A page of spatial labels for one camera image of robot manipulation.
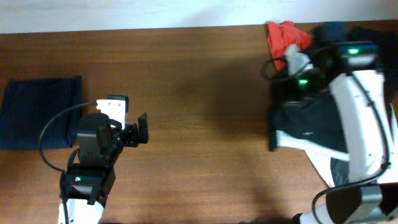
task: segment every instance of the table surface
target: table surface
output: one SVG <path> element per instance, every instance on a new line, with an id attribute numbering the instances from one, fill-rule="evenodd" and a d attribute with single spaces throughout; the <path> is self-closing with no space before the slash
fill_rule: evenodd
<path id="1" fill-rule="evenodd" d="M 358 25 L 398 29 L 348 23 Z M 102 222 L 290 218 L 326 185 L 303 151 L 268 151 L 266 36 L 266 26 L 0 35 L 0 100 L 12 78 L 81 75 L 83 101 L 127 95 L 127 123 L 148 113 L 149 143 L 119 157 Z M 45 155 L 65 167 L 71 151 Z M 58 180 L 37 151 L 0 151 L 0 222 L 56 223 Z"/>

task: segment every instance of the dark blue cloth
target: dark blue cloth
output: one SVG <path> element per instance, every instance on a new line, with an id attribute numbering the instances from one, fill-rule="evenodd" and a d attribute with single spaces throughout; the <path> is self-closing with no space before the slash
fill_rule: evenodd
<path id="1" fill-rule="evenodd" d="M 81 77 L 11 80 L 0 110 L 0 149 L 38 149 L 46 123 L 62 110 L 81 103 Z M 44 149 L 72 147 L 81 110 L 56 119 L 43 140 Z"/>

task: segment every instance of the red cloth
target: red cloth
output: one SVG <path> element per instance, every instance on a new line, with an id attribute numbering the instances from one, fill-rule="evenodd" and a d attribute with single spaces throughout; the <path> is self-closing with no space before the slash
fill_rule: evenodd
<path id="1" fill-rule="evenodd" d="M 311 44 L 311 35 L 294 27 L 293 22 L 285 21 L 281 24 L 268 22 L 268 45 L 274 58 L 284 55 L 290 44 L 296 44 L 300 50 L 306 49 Z M 276 60 L 278 72 L 285 66 L 284 62 Z"/>

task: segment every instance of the green led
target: green led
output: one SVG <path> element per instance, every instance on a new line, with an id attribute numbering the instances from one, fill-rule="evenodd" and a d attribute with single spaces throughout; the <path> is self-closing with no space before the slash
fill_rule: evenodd
<path id="1" fill-rule="evenodd" d="M 358 49 L 348 49 L 349 54 L 358 54 L 359 50 Z"/>
<path id="2" fill-rule="evenodd" d="M 308 83 L 308 80 L 298 80 L 298 84 L 305 85 Z"/>

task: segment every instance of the white wall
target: white wall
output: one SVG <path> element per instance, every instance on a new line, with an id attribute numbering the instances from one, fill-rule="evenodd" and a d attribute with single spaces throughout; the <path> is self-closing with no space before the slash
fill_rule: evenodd
<path id="1" fill-rule="evenodd" d="M 0 33 L 381 19 L 397 0 L 0 0 Z"/>

